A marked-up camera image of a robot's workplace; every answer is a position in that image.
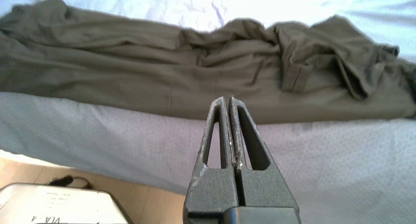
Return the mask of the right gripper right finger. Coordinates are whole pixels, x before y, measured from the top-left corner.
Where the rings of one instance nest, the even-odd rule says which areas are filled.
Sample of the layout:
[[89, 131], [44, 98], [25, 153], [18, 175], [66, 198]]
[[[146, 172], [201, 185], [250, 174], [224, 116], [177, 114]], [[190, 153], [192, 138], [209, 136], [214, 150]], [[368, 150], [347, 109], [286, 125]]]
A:
[[241, 206], [297, 207], [246, 105], [230, 98], [233, 167]]

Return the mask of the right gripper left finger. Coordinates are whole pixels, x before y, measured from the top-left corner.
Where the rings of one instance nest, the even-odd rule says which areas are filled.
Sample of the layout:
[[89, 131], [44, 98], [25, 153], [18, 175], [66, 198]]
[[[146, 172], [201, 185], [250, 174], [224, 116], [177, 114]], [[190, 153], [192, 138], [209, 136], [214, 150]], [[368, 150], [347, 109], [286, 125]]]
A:
[[[219, 126], [219, 169], [208, 166], [216, 123]], [[206, 127], [183, 205], [184, 218], [221, 218], [227, 209], [238, 205], [232, 147], [228, 108], [224, 98], [220, 97], [210, 105]]]

